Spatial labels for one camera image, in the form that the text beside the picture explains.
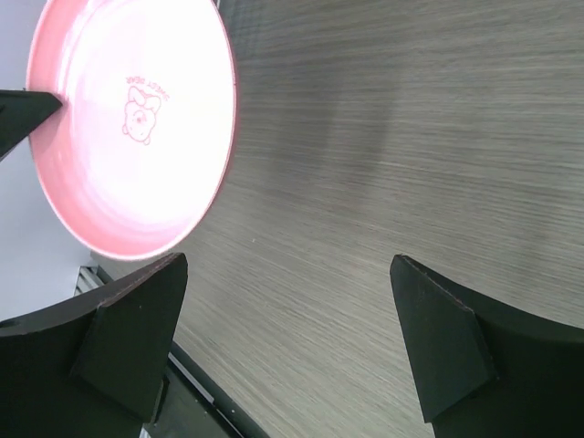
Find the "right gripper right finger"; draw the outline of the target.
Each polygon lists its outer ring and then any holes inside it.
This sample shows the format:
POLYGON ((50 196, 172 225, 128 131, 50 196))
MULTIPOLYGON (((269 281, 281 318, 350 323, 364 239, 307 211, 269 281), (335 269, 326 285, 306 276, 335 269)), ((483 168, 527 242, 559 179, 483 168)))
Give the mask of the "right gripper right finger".
POLYGON ((580 437, 583 331, 464 287, 406 255, 391 290, 422 417, 437 437, 580 437))

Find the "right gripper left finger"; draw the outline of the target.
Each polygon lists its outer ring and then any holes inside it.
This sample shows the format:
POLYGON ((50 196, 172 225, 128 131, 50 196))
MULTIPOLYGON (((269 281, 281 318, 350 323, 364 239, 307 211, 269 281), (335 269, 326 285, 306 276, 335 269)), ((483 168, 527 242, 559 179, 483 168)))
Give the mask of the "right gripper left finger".
POLYGON ((174 253, 1 324, 4 437, 137 437, 151 421, 188 279, 174 253))

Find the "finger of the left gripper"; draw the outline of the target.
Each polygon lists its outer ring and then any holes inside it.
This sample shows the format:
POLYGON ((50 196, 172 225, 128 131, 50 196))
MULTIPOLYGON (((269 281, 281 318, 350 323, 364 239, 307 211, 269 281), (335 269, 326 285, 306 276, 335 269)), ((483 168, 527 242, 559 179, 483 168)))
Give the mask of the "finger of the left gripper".
POLYGON ((0 92, 0 150, 4 159, 24 138, 56 113, 62 102, 43 91, 9 90, 0 92))

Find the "pink plate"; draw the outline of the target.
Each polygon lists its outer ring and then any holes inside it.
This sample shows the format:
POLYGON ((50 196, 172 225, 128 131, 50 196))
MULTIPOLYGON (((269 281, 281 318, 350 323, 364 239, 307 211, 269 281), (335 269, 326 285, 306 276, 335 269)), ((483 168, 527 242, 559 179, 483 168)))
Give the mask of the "pink plate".
POLYGON ((29 137, 43 192, 80 243, 135 261, 179 244, 235 149, 235 58, 212 1, 49 1, 26 87, 61 108, 29 137))

